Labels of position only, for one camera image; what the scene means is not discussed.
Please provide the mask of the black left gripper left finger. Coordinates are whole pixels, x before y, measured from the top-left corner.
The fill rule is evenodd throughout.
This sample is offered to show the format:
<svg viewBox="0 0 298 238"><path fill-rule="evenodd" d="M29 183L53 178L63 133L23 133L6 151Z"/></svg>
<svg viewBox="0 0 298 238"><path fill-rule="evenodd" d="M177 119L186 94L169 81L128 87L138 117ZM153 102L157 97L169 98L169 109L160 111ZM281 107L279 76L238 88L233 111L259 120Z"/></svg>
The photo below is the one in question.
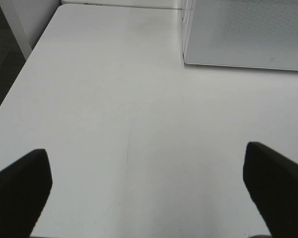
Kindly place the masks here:
<svg viewBox="0 0 298 238"><path fill-rule="evenodd" d="M52 184L45 149L35 149L0 171L0 238L30 237Z"/></svg>

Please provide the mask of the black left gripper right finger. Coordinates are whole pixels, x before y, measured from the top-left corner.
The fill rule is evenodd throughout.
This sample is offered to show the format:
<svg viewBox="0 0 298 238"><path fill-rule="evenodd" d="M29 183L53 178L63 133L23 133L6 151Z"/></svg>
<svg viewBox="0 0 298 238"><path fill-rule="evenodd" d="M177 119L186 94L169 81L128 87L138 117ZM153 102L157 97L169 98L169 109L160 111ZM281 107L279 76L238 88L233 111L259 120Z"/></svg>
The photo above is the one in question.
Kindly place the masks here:
<svg viewBox="0 0 298 238"><path fill-rule="evenodd" d="M260 142L249 142L243 181L271 236L298 238L298 164Z"/></svg>

